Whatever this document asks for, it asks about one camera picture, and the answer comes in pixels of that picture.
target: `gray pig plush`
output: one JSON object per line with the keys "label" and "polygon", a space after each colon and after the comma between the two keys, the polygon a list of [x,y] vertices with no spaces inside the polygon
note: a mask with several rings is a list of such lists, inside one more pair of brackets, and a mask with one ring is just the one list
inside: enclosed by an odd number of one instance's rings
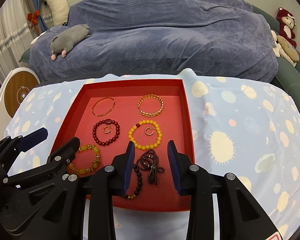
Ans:
{"label": "gray pig plush", "polygon": [[50,44],[51,59],[53,61],[56,60],[59,53],[61,53],[62,57],[65,57],[73,49],[73,46],[90,37],[89,33],[88,25],[78,24],[58,34],[52,39]]}

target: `red box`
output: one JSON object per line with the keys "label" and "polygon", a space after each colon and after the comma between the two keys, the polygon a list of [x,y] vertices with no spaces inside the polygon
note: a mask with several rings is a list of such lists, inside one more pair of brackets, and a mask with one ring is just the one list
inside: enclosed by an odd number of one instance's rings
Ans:
{"label": "red box", "polygon": [[[146,118],[140,114],[138,101],[144,95],[155,94],[164,102],[163,111],[154,118]],[[114,110],[107,116],[97,118],[92,114],[92,107],[99,99],[112,97],[115,100]],[[106,113],[113,105],[113,101],[104,100],[95,107],[95,114]],[[158,111],[161,104],[154,98],[142,102],[140,109],[148,113]],[[178,152],[187,154],[194,163],[194,147],[192,130],[186,93],[183,82],[179,79],[152,79],[152,80],[122,80],[87,84],[82,87],[72,103],[56,137],[51,152],[54,152],[73,136],[80,139],[81,145],[96,144],[92,137],[92,128],[96,122],[110,118],[120,125],[119,138],[109,146],[98,146],[103,165],[111,164],[116,155],[126,151],[129,138],[128,132],[132,126],[142,120],[156,121],[162,131],[161,144],[154,148],[159,157],[159,166],[165,168],[164,173],[158,173],[158,185],[150,185],[147,181],[148,171],[142,172],[143,186],[137,198],[130,200],[122,197],[113,197],[116,207],[143,210],[143,211],[185,211],[190,210],[190,197],[180,197],[174,188],[167,156],[167,143],[174,140]],[[156,142],[156,134],[147,136],[145,128],[150,124],[140,126],[133,136],[138,144],[150,145]],[[97,129],[97,136],[101,141],[107,141],[114,136],[115,130],[104,134],[102,128]],[[144,153],[136,148],[135,161]],[[93,151],[82,151],[76,155],[73,164],[82,169],[91,166],[94,160]],[[132,172],[130,187],[127,194],[133,195],[137,186],[137,177]]]}

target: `pink spot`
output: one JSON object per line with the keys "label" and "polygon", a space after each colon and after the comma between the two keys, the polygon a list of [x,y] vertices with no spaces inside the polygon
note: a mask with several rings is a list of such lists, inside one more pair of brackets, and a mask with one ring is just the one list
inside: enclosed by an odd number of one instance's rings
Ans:
{"label": "pink spot", "polygon": [[230,120],[229,120],[229,125],[230,125],[230,126],[236,126],[237,123],[235,122],[235,120],[230,119]]}

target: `red plush toy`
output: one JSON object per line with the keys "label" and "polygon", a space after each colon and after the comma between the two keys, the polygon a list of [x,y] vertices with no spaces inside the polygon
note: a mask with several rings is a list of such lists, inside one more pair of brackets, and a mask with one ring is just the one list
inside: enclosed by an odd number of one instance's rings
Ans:
{"label": "red plush toy", "polygon": [[294,48],[296,48],[297,43],[292,40],[296,37],[292,31],[293,27],[296,25],[295,17],[287,10],[279,8],[277,20],[280,22],[280,36],[284,37]]}

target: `red bow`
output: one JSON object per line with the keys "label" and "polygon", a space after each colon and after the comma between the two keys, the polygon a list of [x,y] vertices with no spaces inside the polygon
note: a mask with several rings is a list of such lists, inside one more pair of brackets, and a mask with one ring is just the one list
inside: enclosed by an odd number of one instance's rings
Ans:
{"label": "red bow", "polygon": [[34,12],[34,14],[28,13],[28,21],[31,22],[31,25],[30,25],[31,31],[34,29],[35,25],[38,25],[38,16],[39,15],[40,15],[40,10],[36,10]]}

